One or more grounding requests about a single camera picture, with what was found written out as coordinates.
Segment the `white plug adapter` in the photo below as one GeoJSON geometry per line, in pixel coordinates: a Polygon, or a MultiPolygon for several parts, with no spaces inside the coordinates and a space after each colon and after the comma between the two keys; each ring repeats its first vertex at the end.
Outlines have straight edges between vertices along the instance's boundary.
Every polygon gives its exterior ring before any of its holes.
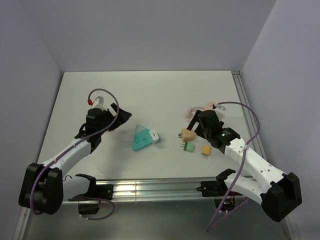
{"type": "Polygon", "coordinates": [[[160,139],[158,133],[154,129],[149,131],[149,135],[153,144],[157,143],[160,139]]]}

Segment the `teal triangular power strip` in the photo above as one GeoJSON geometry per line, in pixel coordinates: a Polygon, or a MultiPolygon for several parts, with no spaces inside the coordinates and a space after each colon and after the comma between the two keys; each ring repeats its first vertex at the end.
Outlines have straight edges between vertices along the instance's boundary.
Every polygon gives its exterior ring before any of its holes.
{"type": "Polygon", "coordinates": [[[140,124],[136,125],[132,143],[132,150],[134,152],[140,151],[153,144],[149,131],[150,129],[140,124]]]}

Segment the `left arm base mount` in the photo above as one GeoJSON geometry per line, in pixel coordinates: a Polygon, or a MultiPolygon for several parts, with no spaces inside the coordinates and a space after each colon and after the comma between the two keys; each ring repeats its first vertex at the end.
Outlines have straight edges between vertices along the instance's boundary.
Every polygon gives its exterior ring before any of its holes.
{"type": "Polygon", "coordinates": [[[78,204],[78,213],[82,216],[87,215],[96,215],[98,211],[101,209],[101,202],[110,203],[112,209],[110,213],[106,216],[111,216],[115,211],[115,204],[112,202],[114,192],[114,185],[113,184],[106,184],[106,185],[97,185],[93,193],[84,193],[77,196],[78,201],[98,201],[98,203],[79,203],[78,204]]]}

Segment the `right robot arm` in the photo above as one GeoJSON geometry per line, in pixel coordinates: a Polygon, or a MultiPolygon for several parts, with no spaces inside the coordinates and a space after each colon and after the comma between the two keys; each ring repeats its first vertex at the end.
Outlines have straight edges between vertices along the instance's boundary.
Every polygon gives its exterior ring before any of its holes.
{"type": "Polygon", "coordinates": [[[202,181],[197,188],[203,197],[227,195],[231,191],[260,204],[266,215],[275,222],[282,221],[302,204],[299,178],[292,172],[286,174],[263,159],[250,148],[232,128],[224,128],[214,110],[197,110],[187,129],[195,124],[197,136],[206,139],[223,155],[231,158],[247,171],[252,179],[226,169],[212,181],[202,181]]]}

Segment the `beige plug adapter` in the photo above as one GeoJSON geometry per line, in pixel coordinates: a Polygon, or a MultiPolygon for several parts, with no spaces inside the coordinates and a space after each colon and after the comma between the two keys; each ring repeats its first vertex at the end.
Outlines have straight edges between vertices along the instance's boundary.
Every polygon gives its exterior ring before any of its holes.
{"type": "Polygon", "coordinates": [[[180,138],[183,143],[192,142],[195,137],[196,133],[193,130],[188,130],[186,128],[182,128],[180,133],[178,134],[178,138],[180,138]]]}

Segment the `pink round power strip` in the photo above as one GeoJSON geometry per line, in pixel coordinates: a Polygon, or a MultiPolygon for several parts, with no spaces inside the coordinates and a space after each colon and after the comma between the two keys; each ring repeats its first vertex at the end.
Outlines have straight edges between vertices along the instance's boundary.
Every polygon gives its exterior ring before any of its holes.
{"type": "Polygon", "coordinates": [[[196,111],[206,111],[206,110],[213,110],[213,105],[215,104],[215,101],[209,101],[204,106],[192,106],[185,112],[185,119],[188,123],[191,122],[193,119],[196,111]]]}

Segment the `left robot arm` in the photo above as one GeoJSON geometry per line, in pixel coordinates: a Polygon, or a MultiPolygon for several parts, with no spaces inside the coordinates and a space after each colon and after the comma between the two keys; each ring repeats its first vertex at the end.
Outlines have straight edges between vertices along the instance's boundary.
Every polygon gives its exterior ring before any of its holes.
{"type": "Polygon", "coordinates": [[[55,214],[63,202],[77,197],[91,200],[98,193],[94,176],[76,174],[70,180],[65,175],[82,159],[92,154],[102,141],[102,135],[125,124],[132,114],[115,103],[110,109],[92,107],[88,110],[85,123],[80,127],[71,144],[52,159],[31,163],[25,171],[18,204],[29,208],[34,214],[55,214]]]}

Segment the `green plug adapter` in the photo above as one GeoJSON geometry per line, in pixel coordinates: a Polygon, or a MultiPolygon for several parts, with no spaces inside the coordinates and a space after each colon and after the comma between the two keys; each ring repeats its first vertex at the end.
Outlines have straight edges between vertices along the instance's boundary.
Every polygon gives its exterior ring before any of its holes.
{"type": "Polygon", "coordinates": [[[195,144],[192,142],[183,142],[181,147],[185,152],[192,153],[195,149],[195,144]]]}

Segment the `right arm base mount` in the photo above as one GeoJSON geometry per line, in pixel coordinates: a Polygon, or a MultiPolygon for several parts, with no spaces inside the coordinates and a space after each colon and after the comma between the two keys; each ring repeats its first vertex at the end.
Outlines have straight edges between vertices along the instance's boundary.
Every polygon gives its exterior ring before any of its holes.
{"type": "MultiPolygon", "coordinates": [[[[221,186],[216,180],[201,181],[200,186],[196,188],[198,192],[201,192],[202,197],[223,197],[228,190],[226,186],[221,186]]],[[[230,212],[236,208],[236,196],[240,196],[240,193],[231,191],[223,202],[221,207],[222,212],[230,212]]]]}

